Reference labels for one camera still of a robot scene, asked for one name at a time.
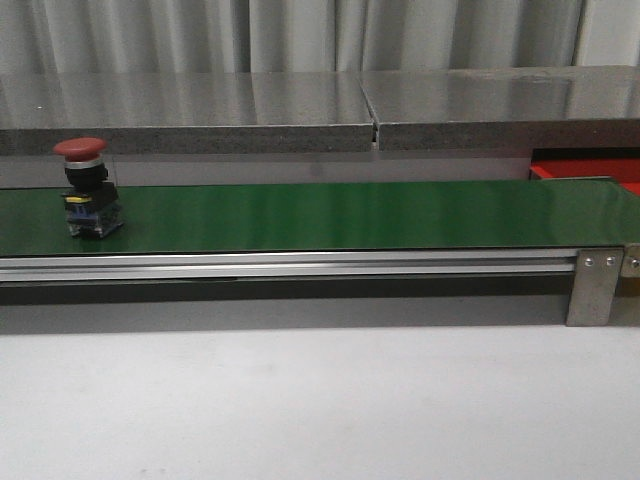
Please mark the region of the red mushroom push button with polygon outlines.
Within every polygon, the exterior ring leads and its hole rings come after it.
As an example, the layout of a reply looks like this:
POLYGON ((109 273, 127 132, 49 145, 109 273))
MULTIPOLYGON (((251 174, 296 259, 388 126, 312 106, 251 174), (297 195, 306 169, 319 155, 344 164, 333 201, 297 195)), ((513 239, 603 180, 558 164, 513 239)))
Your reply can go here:
POLYGON ((64 157, 64 170, 72 188, 62 195, 66 222, 72 237, 105 238, 123 225, 116 186, 108 181, 101 157, 107 142, 79 137, 56 144, 64 157))

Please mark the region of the green conveyor belt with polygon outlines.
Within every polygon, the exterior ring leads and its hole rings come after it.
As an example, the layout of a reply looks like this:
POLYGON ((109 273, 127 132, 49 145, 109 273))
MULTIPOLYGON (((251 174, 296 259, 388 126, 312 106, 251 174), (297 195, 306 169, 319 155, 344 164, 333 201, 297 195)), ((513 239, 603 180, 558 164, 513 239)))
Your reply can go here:
POLYGON ((186 252, 620 246, 639 199, 602 179, 142 186, 124 224, 74 238, 58 189, 1 194, 5 257, 186 252))

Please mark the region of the grey stone shelf slab left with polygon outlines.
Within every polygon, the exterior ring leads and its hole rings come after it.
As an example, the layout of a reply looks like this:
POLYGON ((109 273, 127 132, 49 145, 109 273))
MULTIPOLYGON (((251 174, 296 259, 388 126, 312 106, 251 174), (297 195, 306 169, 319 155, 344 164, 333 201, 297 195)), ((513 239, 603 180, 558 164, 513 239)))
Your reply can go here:
POLYGON ((113 154, 362 152, 373 120, 348 73, 15 74, 1 78, 1 152, 76 137, 113 154))

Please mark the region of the grey stone shelf slab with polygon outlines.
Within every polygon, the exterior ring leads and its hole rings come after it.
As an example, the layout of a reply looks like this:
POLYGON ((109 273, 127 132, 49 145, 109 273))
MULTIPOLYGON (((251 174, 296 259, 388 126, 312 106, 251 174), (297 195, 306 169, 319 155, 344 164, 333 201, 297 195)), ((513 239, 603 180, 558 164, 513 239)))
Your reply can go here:
POLYGON ((76 137, 113 154, 362 152, 373 120, 348 73, 15 74, 1 78, 1 152, 76 137))
POLYGON ((636 148, 631 66, 364 72, 386 151, 636 148))

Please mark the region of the grey stone shelf slab right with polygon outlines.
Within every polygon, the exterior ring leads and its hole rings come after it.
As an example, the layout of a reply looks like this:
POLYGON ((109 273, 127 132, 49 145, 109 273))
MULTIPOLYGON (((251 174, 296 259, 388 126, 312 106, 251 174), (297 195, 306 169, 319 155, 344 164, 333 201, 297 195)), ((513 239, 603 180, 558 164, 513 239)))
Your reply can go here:
POLYGON ((631 66, 364 72, 386 151, 636 148, 631 66))

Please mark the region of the red plastic tray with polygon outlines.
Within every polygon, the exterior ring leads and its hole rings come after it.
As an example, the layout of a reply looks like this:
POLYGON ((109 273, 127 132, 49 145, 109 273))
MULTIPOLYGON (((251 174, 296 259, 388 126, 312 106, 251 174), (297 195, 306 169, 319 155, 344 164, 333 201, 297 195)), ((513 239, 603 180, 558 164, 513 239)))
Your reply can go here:
POLYGON ((531 179, 607 177, 639 195, 639 148, 535 149, 531 179))

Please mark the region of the grey curtain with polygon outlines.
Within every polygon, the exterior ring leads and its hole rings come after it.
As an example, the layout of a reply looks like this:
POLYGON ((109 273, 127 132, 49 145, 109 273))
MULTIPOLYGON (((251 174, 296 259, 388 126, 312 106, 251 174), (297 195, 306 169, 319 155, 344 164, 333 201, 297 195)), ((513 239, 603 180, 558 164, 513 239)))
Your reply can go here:
POLYGON ((637 65, 635 1, 5 1, 1 70, 637 65))

